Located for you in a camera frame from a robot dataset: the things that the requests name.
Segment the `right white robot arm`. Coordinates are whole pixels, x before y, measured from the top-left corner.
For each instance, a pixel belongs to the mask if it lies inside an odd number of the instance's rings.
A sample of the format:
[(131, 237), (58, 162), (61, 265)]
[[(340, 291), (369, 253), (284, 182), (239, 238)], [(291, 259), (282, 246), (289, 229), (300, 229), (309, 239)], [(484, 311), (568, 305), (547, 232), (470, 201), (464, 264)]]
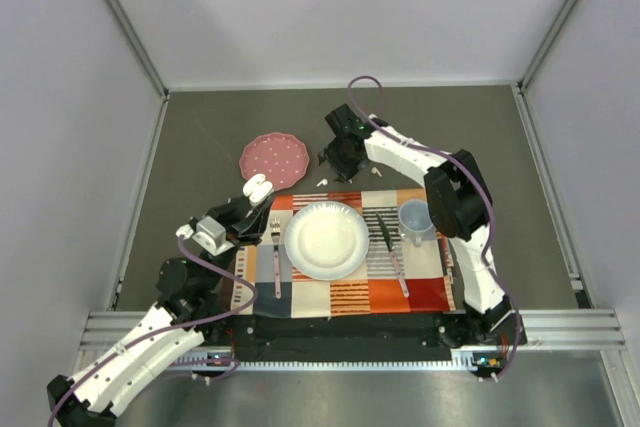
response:
[(370, 163), (386, 165), (425, 189), (430, 219), (449, 239), (463, 278), (464, 319), (439, 325), (443, 342), (459, 347), (498, 336), (512, 313), (497, 280), (490, 241), (492, 200), (473, 155), (426, 147), (371, 116), (364, 120), (343, 104), (325, 121), (334, 138), (318, 154), (346, 182)]

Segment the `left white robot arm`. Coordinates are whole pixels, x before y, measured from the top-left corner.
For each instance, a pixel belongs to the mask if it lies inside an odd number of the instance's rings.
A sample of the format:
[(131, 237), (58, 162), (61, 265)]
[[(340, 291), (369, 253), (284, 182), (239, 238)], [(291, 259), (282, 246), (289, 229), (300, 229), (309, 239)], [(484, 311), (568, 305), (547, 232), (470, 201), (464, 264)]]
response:
[(145, 316), (92, 365), (48, 384), (49, 425), (112, 426), (182, 355), (220, 341), (226, 319), (257, 300), (257, 288), (228, 266), (240, 248), (260, 243), (274, 200), (273, 192), (231, 198), (179, 227), (181, 255), (164, 263)]

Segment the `white earbud charging case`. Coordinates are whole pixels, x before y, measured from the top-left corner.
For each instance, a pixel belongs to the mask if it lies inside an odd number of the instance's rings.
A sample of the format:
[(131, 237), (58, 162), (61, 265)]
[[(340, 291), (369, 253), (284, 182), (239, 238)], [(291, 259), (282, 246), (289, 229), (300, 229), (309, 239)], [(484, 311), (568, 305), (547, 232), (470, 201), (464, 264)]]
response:
[(242, 192), (252, 206), (257, 206), (274, 192), (274, 187), (265, 174), (256, 174), (246, 181)]

